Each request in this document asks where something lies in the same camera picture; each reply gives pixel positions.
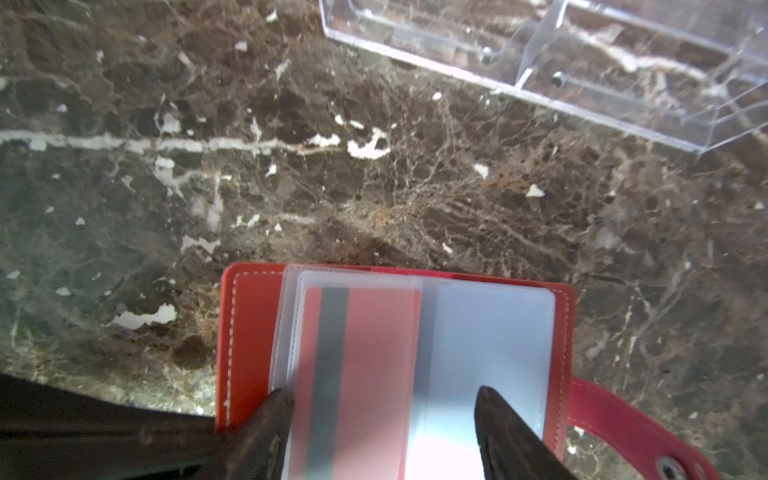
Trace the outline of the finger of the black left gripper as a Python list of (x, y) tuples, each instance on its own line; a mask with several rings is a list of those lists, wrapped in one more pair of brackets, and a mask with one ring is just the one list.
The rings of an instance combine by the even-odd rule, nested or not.
[(189, 479), (224, 440), (211, 417), (1, 377), (4, 479)]

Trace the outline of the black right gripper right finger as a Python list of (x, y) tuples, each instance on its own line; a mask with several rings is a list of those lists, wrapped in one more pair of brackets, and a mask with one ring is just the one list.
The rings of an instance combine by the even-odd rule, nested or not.
[(474, 421), (485, 479), (576, 479), (495, 389), (480, 387)]

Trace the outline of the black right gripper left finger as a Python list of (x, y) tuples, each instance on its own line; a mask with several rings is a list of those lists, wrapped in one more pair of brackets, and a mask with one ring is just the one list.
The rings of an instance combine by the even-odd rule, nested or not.
[(293, 407), (290, 389), (270, 393), (197, 472), (197, 478), (280, 480)]

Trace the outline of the clear acrylic compartment organizer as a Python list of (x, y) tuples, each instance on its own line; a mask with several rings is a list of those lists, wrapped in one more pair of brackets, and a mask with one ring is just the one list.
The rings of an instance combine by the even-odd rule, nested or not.
[(704, 153), (767, 130), (763, 1), (323, 1), (325, 34)]

